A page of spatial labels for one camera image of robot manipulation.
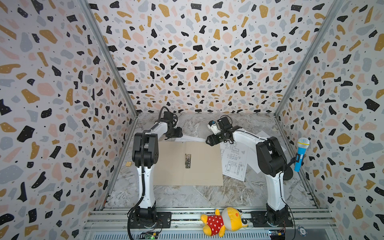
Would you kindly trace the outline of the technical drawing paper sheet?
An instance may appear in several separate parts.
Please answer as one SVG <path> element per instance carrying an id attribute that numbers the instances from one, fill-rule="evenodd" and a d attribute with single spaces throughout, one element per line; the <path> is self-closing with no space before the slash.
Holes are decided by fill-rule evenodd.
<path id="1" fill-rule="evenodd" d="M 241 143 L 220 143 L 223 175 L 244 182 L 248 147 Z"/>

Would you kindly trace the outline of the beige manila folder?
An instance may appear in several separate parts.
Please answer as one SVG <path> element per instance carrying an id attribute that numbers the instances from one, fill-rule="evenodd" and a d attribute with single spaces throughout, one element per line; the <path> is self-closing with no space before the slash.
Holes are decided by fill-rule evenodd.
<path id="1" fill-rule="evenodd" d="M 159 142 L 155 186 L 222 186 L 219 145 L 204 142 Z"/>

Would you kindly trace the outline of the text printed paper sheet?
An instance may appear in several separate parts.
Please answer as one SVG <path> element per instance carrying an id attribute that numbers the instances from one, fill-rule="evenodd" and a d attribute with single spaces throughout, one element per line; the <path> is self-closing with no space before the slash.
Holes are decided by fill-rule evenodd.
<path id="1" fill-rule="evenodd" d="M 181 138 L 176 138 L 176 142 L 203 142 L 205 143 L 206 140 L 203 138 L 197 138 L 197 137 L 191 137 L 191 136 L 182 136 Z"/>

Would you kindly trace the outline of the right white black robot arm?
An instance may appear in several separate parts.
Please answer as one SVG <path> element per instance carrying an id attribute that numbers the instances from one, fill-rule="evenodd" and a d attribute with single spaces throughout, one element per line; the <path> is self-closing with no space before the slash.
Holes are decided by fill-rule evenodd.
<path id="1" fill-rule="evenodd" d="M 240 126 L 233 126 L 227 116 L 217 121 L 209 121 L 208 128 L 213 132 L 206 139 L 208 145 L 214 146 L 222 142 L 241 143 L 257 154 L 258 166 L 267 181 L 267 207 L 275 212 L 284 209 L 286 201 L 283 178 L 287 160 L 279 140 L 275 137 L 262 139 Z"/>

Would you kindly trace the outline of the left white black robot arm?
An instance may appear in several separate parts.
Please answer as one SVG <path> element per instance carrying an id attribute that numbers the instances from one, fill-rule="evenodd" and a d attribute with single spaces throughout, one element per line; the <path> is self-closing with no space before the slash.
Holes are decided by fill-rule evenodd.
<path id="1" fill-rule="evenodd" d="M 154 195 L 153 169 L 159 160 L 159 139 L 180 138 L 183 136 L 182 128 L 177 126 L 178 117 L 167 107 L 162 107 L 158 120 L 149 129 L 134 136 L 132 160 L 139 173 L 139 202 L 140 209 L 153 209 L 156 205 Z"/>

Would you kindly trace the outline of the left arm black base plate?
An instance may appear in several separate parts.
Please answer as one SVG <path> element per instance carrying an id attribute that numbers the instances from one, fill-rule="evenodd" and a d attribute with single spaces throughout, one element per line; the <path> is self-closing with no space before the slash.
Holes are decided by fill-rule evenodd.
<path id="1" fill-rule="evenodd" d="M 131 229 L 169 229 L 171 227 L 171 212 L 158 212 L 154 219 L 152 218 L 144 218 L 137 217 L 133 215 L 130 220 L 130 228 Z"/>

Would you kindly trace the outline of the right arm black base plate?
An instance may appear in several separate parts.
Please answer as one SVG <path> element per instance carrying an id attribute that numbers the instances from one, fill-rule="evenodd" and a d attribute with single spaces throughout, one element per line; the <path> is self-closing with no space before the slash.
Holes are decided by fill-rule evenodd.
<path id="1" fill-rule="evenodd" d="M 293 227 L 293 219 L 291 214 L 286 214 L 281 220 L 277 223 L 272 223 L 272 220 L 267 218 L 268 211 L 252 211 L 251 212 L 251 222 L 254 228 L 282 228 L 282 227 Z"/>

